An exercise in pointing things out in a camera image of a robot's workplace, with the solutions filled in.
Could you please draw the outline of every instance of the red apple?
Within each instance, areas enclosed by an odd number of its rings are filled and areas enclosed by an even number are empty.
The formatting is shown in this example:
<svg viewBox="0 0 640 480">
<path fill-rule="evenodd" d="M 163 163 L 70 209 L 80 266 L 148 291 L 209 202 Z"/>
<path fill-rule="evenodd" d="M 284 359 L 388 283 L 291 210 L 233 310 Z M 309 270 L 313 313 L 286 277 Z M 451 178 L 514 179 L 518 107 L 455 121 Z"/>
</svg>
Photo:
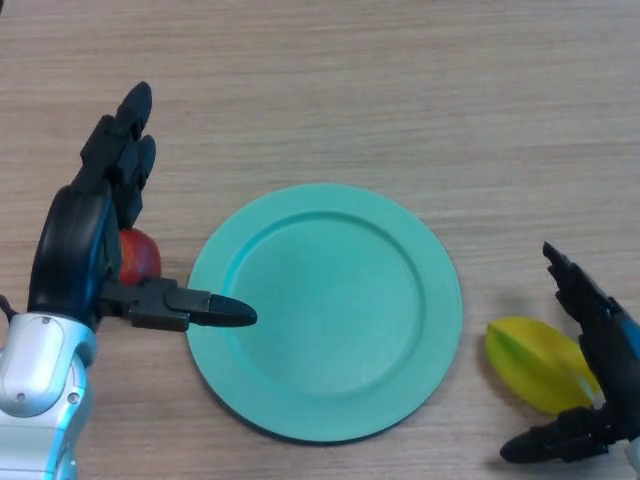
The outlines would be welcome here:
<svg viewBox="0 0 640 480">
<path fill-rule="evenodd" d="M 120 231 L 122 269 L 120 283 L 135 285 L 162 274 L 160 250 L 153 239 L 136 228 Z"/>
</svg>

